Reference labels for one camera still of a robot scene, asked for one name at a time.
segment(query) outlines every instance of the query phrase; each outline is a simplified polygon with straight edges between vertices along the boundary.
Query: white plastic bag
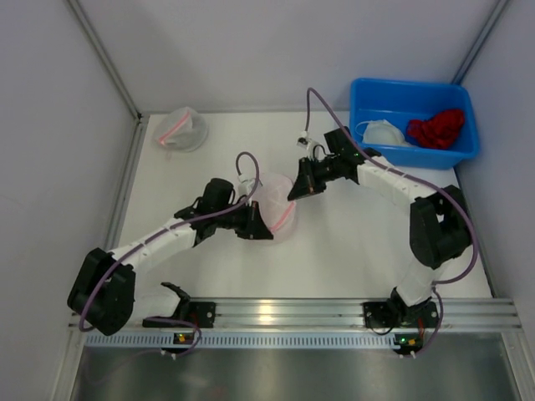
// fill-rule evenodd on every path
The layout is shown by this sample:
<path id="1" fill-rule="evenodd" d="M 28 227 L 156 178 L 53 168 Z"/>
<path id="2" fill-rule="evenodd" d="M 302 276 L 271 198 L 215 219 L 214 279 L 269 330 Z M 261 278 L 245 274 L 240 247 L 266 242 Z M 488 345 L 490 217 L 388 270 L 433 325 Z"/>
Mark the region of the white plastic bag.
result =
<path id="1" fill-rule="evenodd" d="M 154 131 L 158 145 L 168 150 L 191 152 L 202 145 L 208 135 L 208 124 L 190 107 L 167 115 Z"/>
<path id="2" fill-rule="evenodd" d="M 258 186 L 252 199 L 258 202 L 260 216 L 273 234 L 274 241 L 265 242 L 286 241 L 297 225 L 296 202 L 288 201 L 293 182 L 286 175 L 277 173 L 260 174 L 260 182 L 262 184 Z"/>
<path id="3" fill-rule="evenodd" d="M 362 137 L 363 144 L 412 146 L 405 141 L 405 137 L 401 133 L 400 129 L 394 127 L 386 119 L 361 121 L 355 126 L 355 130 L 357 130 L 362 124 L 368 125 L 366 126 L 366 130 L 364 131 Z"/>

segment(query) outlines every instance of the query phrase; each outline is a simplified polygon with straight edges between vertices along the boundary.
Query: blue plastic bin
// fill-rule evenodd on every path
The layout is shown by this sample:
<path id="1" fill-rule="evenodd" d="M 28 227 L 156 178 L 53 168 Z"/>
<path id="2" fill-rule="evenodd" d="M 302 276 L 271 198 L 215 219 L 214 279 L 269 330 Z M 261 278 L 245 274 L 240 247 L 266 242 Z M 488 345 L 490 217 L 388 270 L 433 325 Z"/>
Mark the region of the blue plastic bin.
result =
<path id="1" fill-rule="evenodd" d="M 406 134 L 411 119 L 430 119 L 446 109 L 462 109 L 465 124 L 459 138 L 448 150 L 409 148 L 393 145 L 363 144 L 366 124 L 361 121 L 386 119 L 401 130 L 405 140 L 417 145 Z M 363 147 L 377 149 L 393 165 L 408 165 L 427 169 L 450 169 L 461 160 L 471 159 L 479 152 L 476 119 L 468 92 L 457 85 L 385 79 L 356 79 L 351 85 L 349 125 L 354 139 Z"/>

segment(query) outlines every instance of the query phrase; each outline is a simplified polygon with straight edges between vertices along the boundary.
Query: cable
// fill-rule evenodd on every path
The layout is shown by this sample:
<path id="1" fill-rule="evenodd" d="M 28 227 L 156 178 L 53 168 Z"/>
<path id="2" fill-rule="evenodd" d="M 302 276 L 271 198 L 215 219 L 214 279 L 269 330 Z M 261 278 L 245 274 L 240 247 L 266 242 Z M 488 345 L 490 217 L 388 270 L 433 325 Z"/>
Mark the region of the cable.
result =
<path id="1" fill-rule="evenodd" d="M 427 352 L 427 350 L 430 348 L 431 344 L 435 341 L 435 338 L 438 335 L 438 331 L 441 329 L 442 320 L 444 320 L 444 302 L 442 301 L 441 294 L 439 294 L 436 291 L 436 287 L 435 286 L 433 286 L 431 288 L 431 290 L 433 291 L 433 293 L 436 296 L 436 299 L 438 300 L 438 305 L 439 305 L 439 308 L 441 309 L 441 311 L 440 311 L 440 314 L 439 314 L 439 317 L 438 317 L 438 322 L 436 323 L 435 330 L 433 330 L 433 333 L 430 335 L 429 339 L 425 342 L 424 346 L 420 349 L 420 351 L 418 351 L 416 353 L 416 355 L 419 355 L 419 356 L 422 353 Z"/>
<path id="2" fill-rule="evenodd" d="M 323 145 L 315 145 L 313 148 L 312 148 L 312 154 L 314 155 L 314 157 L 317 159 L 318 157 L 316 156 L 316 148 L 320 148 L 323 152 L 324 152 L 324 156 L 327 155 L 327 152 L 325 151 L 325 147 Z"/>
<path id="3" fill-rule="evenodd" d="M 193 217 L 193 218 L 191 218 L 189 220 L 179 221 L 178 223 L 173 224 L 169 228 L 168 227 L 162 228 L 161 230 L 159 230 L 158 232 L 156 232 L 155 234 L 153 234 L 152 236 L 147 238 L 147 240 L 145 241 L 144 244 L 140 243 L 137 246 L 134 246 L 128 252 L 126 252 L 113 265 L 111 265 L 111 267 L 106 271 L 106 273 L 104 273 L 104 275 L 100 278 L 99 282 L 97 282 L 96 286 L 94 286 L 94 289 L 91 292 L 91 295 L 89 295 L 88 300 L 84 305 L 84 309 L 82 310 L 82 313 L 80 314 L 80 320 L 79 320 L 79 323 L 78 323 L 78 328 L 79 328 L 79 330 L 81 332 L 88 332 L 90 330 L 93 330 L 92 326 L 91 327 L 84 327 L 84 321 L 85 321 L 85 318 L 87 317 L 87 314 L 89 312 L 89 308 L 91 307 L 91 304 L 93 303 L 94 299 L 96 298 L 97 294 L 99 293 L 100 288 L 102 288 L 102 286 L 104 285 L 106 280 L 108 280 L 108 278 L 110 278 L 110 276 L 114 272 L 114 270 L 123 261 L 125 261 L 126 259 L 128 259 L 132 255 L 134 255 L 136 252 L 138 252 L 144 246 L 149 245 L 151 242 L 153 242 L 154 240 L 156 240 L 160 236 L 162 236 L 165 233 L 167 233 L 169 230 L 175 230 L 176 228 L 178 228 L 180 226 L 184 226 L 186 224 L 191 224 L 191 223 L 194 223 L 196 221 L 203 221 L 203 220 L 206 220 L 206 219 L 211 219 L 212 217 L 222 216 L 222 215 L 225 215 L 226 213 L 230 213 L 231 211 L 235 211 L 238 208 L 242 207 L 243 205 L 247 204 L 249 199 L 251 199 L 252 194 L 254 194 L 255 190 L 257 190 L 257 188 L 258 188 L 258 183 L 260 182 L 260 167 L 258 166 L 257 159 L 251 153 L 244 151 L 244 152 L 239 153 L 238 156 L 236 157 L 236 167 L 237 168 L 239 168 L 238 167 L 239 160 L 244 155 L 248 156 L 252 160 L 252 162 L 254 164 L 254 168 L 255 168 L 255 173 L 256 173 L 255 174 L 254 186 L 252 187 L 251 193 L 248 194 L 245 198 L 243 198 L 243 200 L 241 202 L 238 202 L 235 205 L 232 205 L 232 206 L 226 208 L 223 211 L 217 211 L 217 212 L 214 212 L 214 213 L 210 213 L 208 215 Z"/>
<path id="4" fill-rule="evenodd" d="M 239 198 L 237 198 L 237 202 L 241 201 L 243 198 L 245 198 L 247 195 L 242 195 Z"/>
<path id="5" fill-rule="evenodd" d="M 186 322 L 186 321 L 183 321 L 183 320 L 165 319 L 163 317 L 148 317 L 146 320 L 151 320 L 152 322 L 171 323 L 171 324 L 175 324 L 175 325 L 191 327 L 194 330 L 193 335 L 195 336 L 195 333 L 198 334 L 196 336 L 195 342 L 188 349 L 186 349 L 186 351 L 184 351 L 183 353 L 174 354 L 175 355 L 174 358 L 181 358 L 181 357 L 184 357 L 185 355 L 187 355 L 188 353 L 192 353 L 193 349 L 197 346 L 199 341 L 201 341 L 201 337 L 202 337 L 201 329 L 198 326 L 196 326 L 195 324 L 193 324 L 193 323 Z M 103 377 L 101 377 L 101 378 L 99 378 L 97 380 L 94 380 L 89 376 L 89 362 L 86 360 L 86 361 L 84 361 L 84 376 L 85 376 L 85 380 L 87 380 L 87 382 L 89 384 L 91 384 L 92 386 L 99 386 L 102 383 L 105 383 L 108 380 L 110 380 L 112 378 L 112 376 L 115 373 L 117 373 L 117 371 L 119 371 L 121 368 L 123 368 L 125 365 L 131 363 L 132 361 L 134 361 L 138 357 L 141 357 L 143 355 L 147 355 L 149 353 L 162 353 L 162 351 L 160 349 L 152 348 L 152 349 L 144 349 L 142 351 L 139 351 L 138 353 L 135 353 L 134 355 L 130 355 L 128 358 L 126 358 L 121 363 L 119 363 L 114 368 L 112 368 L 109 372 L 107 372 L 107 374 L 105 374 Z"/>
<path id="6" fill-rule="evenodd" d="M 368 156 L 363 151 L 363 149 L 359 146 L 359 144 L 357 144 L 355 142 L 355 140 L 353 139 L 351 134 L 348 132 L 348 130 L 345 128 L 344 124 L 342 124 L 342 121 L 340 121 L 340 119 L 338 118 L 336 113 L 333 111 L 331 106 L 329 106 L 327 101 L 314 88 L 308 88 L 307 89 L 307 122 L 305 124 L 305 130 L 306 131 L 308 131 L 308 126 L 310 125 L 310 94 L 311 93 L 314 94 L 318 98 L 318 100 L 322 103 L 324 108 L 329 112 L 329 114 L 333 118 L 334 122 L 336 122 L 337 126 L 342 130 L 342 132 L 344 132 L 344 134 L 348 138 L 349 142 L 351 142 L 351 144 L 353 144 L 355 149 L 365 159 L 367 159 L 369 162 L 371 162 L 372 164 L 376 165 L 377 167 L 380 167 L 383 170 L 388 170 L 389 172 L 391 172 L 393 174 L 396 174 L 396 175 L 399 175 L 399 176 L 404 176 L 404 177 L 408 178 L 409 180 L 412 180 L 414 182 L 417 182 L 418 184 L 425 185 L 425 186 L 431 188 L 432 190 L 435 190 L 436 192 L 438 192 L 439 194 L 444 196 L 453 205 L 453 207 L 456 209 L 456 211 L 459 213 L 459 215 L 461 215 L 462 220 L 464 220 L 464 222 L 466 223 L 466 228 L 470 232 L 471 243 L 472 243 L 471 260 L 470 260 L 470 263 L 468 263 L 468 267 L 461 274 L 459 274 L 458 276 L 450 278 L 450 279 L 447 279 L 447 280 L 438 280 L 438 281 L 434 282 L 434 284 L 435 285 L 436 284 L 452 284 L 453 282 L 458 282 L 458 281 L 462 280 L 464 277 L 468 276 L 468 274 L 470 274 L 471 270 L 474 268 L 474 266 L 476 265 L 476 262 L 477 262 L 477 256 L 479 254 L 479 242 L 478 242 L 477 237 L 476 237 L 476 229 L 474 228 L 474 225 L 472 224 L 472 222 L 470 220 L 470 217 L 468 217 L 468 214 L 464 211 L 464 209 L 461 207 L 461 205 L 459 205 L 455 201 L 455 199 L 453 199 L 442 188 L 440 188 L 439 186 L 433 184 L 432 182 L 429 182 L 427 180 L 422 180 L 421 178 L 415 177 L 415 176 L 410 175 L 410 174 L 406 174 L 406 173 L 404 173 L 402 171 L 399 171 L 397 169 L 394 169 L 394 168 L 389 168 L 386 165 L 383 165 L 379 161 L 376 161 L 372 157 Z"/>
<path id="7" fill-rule="evenodd" d="M 423 340 L 425 335 L 424 322 L 421 320 L 421 317 L 418 317 L 418 335 Z"/>
<path id="8" fill-rule="evenodd" d="M 386 334 L 389 334 L 392 330 L 395 329 L 395 326 L 390 326 L 388 328 L 388 330 L 386 330 L 385 332 L 376 332 L 373 328 L 369 328 L 372 332 L 374 332 L 375 334 L 377 334 L 378 336 L 385 336 Z"/>

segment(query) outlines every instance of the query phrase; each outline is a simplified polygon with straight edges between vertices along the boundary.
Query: vertical metal post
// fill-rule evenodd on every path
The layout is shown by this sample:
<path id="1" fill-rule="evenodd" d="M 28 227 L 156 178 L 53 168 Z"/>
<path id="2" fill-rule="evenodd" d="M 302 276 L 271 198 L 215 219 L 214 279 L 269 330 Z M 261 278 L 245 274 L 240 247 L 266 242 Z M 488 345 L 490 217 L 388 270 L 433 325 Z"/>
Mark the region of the vertical metal post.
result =
<path id="1" fill-rule="evenodd" d="M 485 42 L 488 40 L 489 35 L 494 30 L 497 25 L 497 22 L 503 16 L 503 12 L 506 10 L 507 5 L 511 0 L 498 0 L 491 10 L 490 15 L 488 16 L 483 28 L 477 34 L 476 40 L 470 47 L 470 50 L 466 54 L 465 58 L 462 60 L 461 66 L 457 70 L 455 76 L 451 80 L 452 84 L 460 85 L 463 79 L 470 71 L 471 66 L 474 64 L 474 61 L 477 58 L 477 55 L 481 52 Z"/>
<path id="2" fill-rule="evenodd" d="M 108 52 L 106 51 L 104 45 L 102 44 L 102 41 L 94 30 L 93 25 L 91 24 L 87 13 L 79 3 L 79 0 L 66 0 L 66 3 L 70 10 L 73 12 L 76 21 L 78 22 L 82 31 L 85 33 L 87 39 L 89 40 L 89 43 L 93 47 L 94 51 L 97 53 L 100 62 L 104 66 L 104 69 L 106 70 L 108 75 L 110 76 L 114 86 L 117 88 L 117 91 L 119 92 L 120 97 L 125 102 L 125 105 L 130 111 L 130 114 L 132 114 L 132 117 L 134 117 L 135 119 L 140 119 L 140 111 L 135 106 L 134 100 L 126 89 L 123 79 L 117 72 L 117 68 L 112 63 Z"/>
<path id="3" fill-rule="evenodd" d="M 503 346 L 522 401 L 535 399 L 535 364 L 523 332 L 502 334 Z"/>
<path id="4" fill-rule="evenodd" d="M 121 171 L 119 187 L 115 194 L 110 223 L 108 224 L 108 232 L 104 240 L 105 249 L 112 249 L 118 245 L 120 230 L 125 219 L 126 206 L 128 204 L 128 199 L 130 198 L 132 185 L 134 184 L 135 169 L 140 160 L 141 148 L 143 146 L 143 139 L 145 138 L 147 125 L 147 117 L 143 117 L 136 121 L 128 155 L 126 156 L 125 164 Z"/>

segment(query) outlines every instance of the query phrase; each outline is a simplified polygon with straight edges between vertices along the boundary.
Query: white wall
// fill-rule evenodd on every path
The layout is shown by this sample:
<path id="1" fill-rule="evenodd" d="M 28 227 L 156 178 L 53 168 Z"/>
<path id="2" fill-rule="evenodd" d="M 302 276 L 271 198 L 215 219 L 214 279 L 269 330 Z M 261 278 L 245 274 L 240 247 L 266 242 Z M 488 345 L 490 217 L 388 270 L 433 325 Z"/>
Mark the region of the white wall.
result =
<path id="1" fill-rule="evenodd" d="M 82 0 L 143 111 L 348 107 L 359 76 L 450 81 L 495 0 Z"/>
<path id="2" fill-rule="evenodd" d="M 459 169 L 501 294 L 535 353 L 535 2 L 516 0 L 465 81 L 481 153 Z"/>
<path id="3" fill-rule="evenodd" d="M 0 399 L 47 399 L 132 120 L 60 0 L 0 2 Z"/>

